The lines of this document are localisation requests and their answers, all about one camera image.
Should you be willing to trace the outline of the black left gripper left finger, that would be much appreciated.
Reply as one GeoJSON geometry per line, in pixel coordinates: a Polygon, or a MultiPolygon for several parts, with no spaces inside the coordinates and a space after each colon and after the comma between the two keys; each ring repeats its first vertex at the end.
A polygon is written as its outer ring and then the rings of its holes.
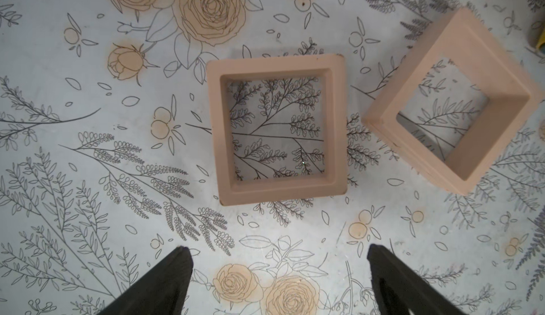
{"type": "Polygon", "coordinates": [[[181,314],[193,267],[190,249],[179,246],[101,313],[181,314]]]}

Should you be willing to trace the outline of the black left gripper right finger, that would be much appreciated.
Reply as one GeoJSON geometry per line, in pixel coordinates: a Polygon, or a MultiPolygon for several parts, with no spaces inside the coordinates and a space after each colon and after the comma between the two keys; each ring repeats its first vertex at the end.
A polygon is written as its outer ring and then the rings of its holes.
{"type": "Polygon", "coordinates": [[[381,314],[462,313],[386,247],[370,245],[367,259],[381,314]]]}

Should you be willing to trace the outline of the pink square brooch box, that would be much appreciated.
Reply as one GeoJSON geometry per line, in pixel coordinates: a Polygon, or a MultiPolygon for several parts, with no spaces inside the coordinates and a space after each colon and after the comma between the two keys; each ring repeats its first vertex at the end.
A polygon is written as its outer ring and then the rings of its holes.
{"type": "Polygon", "coordinates": [[[426,28],[363,123],[433,185],[467,195],[543,98],[539,85],[488,28],[468,8],[459,8],[426,28]],[[397,121],[398,113],[440,57],[451,59],[488,97],[484,111],[445,160],[397,121]]]}
{"type": "Polygon", "coordinates": [[[346,61],[342,55],[305,55],[255,59],[222,59],[207,63],[212,146],[219,201],[224,206],[306,199],[345,194],[348,189],[346,150],[346,61]],[[231,82],[317,76],[324,80],[325,171],[310,176],[239,182],[227,103],[231,82]]]}

